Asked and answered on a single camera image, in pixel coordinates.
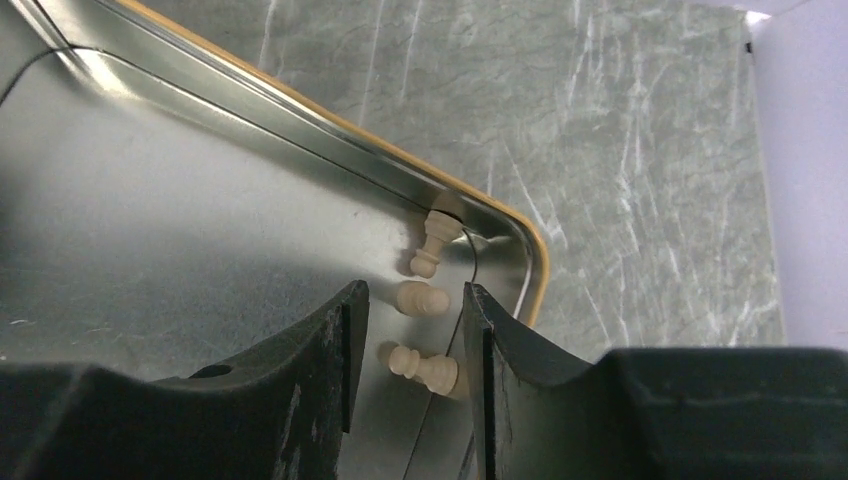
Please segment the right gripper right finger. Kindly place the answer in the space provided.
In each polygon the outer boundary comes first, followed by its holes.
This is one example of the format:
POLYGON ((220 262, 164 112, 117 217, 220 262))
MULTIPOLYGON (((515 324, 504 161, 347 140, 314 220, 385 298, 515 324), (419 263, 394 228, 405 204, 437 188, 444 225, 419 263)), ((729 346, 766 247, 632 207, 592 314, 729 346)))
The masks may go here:
POLYGON ((584 361, 482 286, 462 322, 484 479, 843 479, 847 355, 618 348, 584 361))

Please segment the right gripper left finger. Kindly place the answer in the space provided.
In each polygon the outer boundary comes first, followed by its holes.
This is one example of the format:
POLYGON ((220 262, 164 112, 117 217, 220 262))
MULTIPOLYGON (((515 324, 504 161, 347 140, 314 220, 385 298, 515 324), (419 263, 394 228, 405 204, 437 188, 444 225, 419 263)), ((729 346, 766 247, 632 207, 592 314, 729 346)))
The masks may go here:
POLYGON ((356 280, 186 378, 92 363, 1 368, 5 479, 334 479, 368 329, 356 280))

